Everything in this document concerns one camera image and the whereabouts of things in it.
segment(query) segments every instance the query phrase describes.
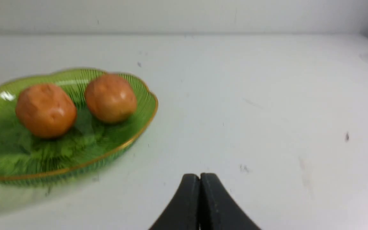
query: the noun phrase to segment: white tabletop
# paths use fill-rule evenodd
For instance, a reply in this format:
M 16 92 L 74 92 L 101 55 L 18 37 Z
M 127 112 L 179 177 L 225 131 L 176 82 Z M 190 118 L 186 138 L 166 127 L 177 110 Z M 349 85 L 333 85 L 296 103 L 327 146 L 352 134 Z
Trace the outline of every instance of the white tabletop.
M 202 172 L 263 230 L 368 230 L 367 39 L 0 37 L 0 84 L 70 67 L 138 75 L 158 113 L 99 174 L 50 193 L 0 185 L 0 230 L 147 229 Z

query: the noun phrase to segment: dark speck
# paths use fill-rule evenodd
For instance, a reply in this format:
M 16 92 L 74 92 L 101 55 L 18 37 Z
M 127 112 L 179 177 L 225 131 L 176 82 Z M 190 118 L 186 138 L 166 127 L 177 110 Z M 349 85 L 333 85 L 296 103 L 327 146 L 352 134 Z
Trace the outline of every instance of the dark speck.
M 249 173 L 248 166 L 243 165 L 243 164 L 240 164 L 240 165 L 239 165 L 239 171 L 240 171 L 240 172 Z
M 45 196 L 49 196 L 51 194 L 51 192 L 52 192 L 52 186 L 49 186 L 48 190 L 45 193 Z

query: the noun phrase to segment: green glass plate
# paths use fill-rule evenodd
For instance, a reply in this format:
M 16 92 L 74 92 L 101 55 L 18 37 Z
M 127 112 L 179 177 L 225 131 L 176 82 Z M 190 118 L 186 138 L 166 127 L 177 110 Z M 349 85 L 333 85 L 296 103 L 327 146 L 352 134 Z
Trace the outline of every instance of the green glass plate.
M 106 125 L 86 107 L 86 85 L 106 72 L 65 70 L 18 79 L 0 86 L 0 182 L 14 185 L 51 185 L 97 170 L 126 151 L 144 132 L 158 108 L 157 97 L 138 77 L 118 73 L 129 81 L 137 97 L 137 111 L 125 122 Z M 19 93 L 34 84 L 55 83 L 78 109 L 73 128 L 57 140 L 34 137 L 15 115 Z

